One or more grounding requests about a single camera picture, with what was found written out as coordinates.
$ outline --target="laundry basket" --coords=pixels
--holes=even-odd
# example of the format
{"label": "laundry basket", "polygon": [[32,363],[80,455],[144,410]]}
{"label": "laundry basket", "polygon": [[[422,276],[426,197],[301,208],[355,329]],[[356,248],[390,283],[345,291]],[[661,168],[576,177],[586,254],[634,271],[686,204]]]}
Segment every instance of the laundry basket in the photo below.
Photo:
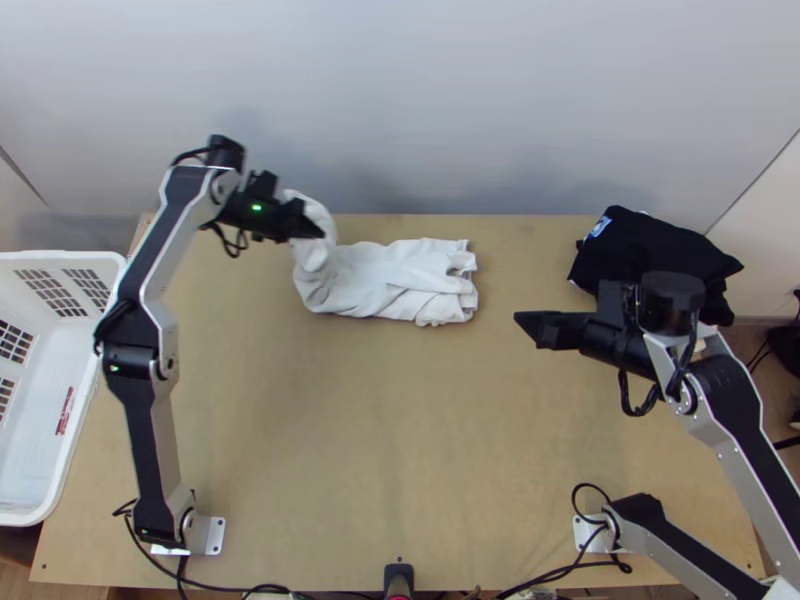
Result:
{"label": "laundry basket", "polygon": [[125,259],[0,253],[0,525],[55,508],[98,374],[92,332]]}

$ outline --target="white towel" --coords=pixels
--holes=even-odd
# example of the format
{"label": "white towel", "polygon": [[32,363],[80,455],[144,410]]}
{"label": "white towel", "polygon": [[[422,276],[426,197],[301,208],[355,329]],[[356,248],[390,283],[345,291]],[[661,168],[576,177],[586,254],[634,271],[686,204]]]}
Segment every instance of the white towel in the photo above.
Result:
{"label": "white towel", "polygon": [[388,246],[358,242],[337,246],[336,225],[313,198],[300,198],[305,215],[325,232],[324,239],[292,238],[294,284],[306,308],[349,317],[385,317],[417,325],[464,323],[478,309],[477,270],[467,240],[399,240]]}

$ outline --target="wooden table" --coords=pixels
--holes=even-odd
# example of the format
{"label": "wooden table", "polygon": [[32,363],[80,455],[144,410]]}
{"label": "wooden table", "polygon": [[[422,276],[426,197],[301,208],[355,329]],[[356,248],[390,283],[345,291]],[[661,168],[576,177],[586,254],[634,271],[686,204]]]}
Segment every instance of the wooden table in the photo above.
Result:
{"label": "wooden table", "polygon": [[[376,590],[413,563],[419,589],[500,589],[575,558],[569,495],[647,491],[669,517],[760,576],[753,529],[713,454],[663,407],[625,417],[616,372],[537,351],[515,310],[593,310],[565,280],[590,217],[340,216],[341,242],[468,238],[481,306],[464,325],[314,315],[288,248],[232,261],[196,236],[168,301],[180,320],[173,394],[184,480],[228,519],[219,557],[188,576],[222,585]],[[648,385],[631,382],[631,397]],[[123,412],[101,383],[36,581],[171,587],[111,511],[136,495]],[[597,509],[599,499],[586,498]],[[674,580],[634,556],[631,575],[585,569],[564,587]],[[174,559],[165,563],[175,568]]]}

